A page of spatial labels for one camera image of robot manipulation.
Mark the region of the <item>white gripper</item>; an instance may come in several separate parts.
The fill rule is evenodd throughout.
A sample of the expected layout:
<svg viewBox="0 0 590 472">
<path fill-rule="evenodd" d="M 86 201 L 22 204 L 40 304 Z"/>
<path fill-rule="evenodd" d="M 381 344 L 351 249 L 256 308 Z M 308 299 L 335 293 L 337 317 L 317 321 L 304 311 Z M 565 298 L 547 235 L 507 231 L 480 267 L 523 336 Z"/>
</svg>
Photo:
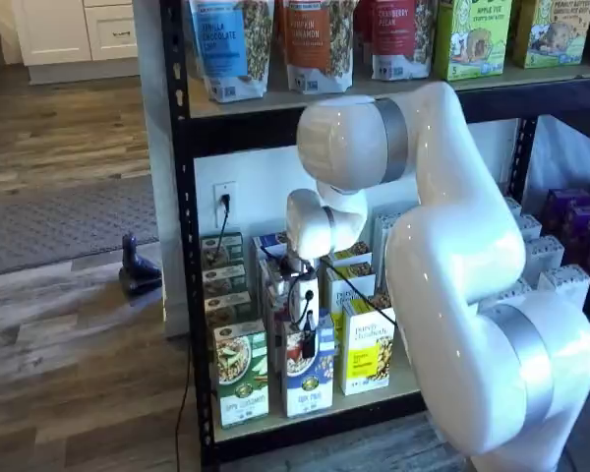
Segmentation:
<svg viewBox="0 0 590 472">
<path fill-rule="evenodd" d="M 316 273 L 310 271 L 297 275 L 289 288 L 288 313 L 293 325 L 303 329 L 302 356 L 305 360 L 316 356 L 319 307 Z"/>
</svg>

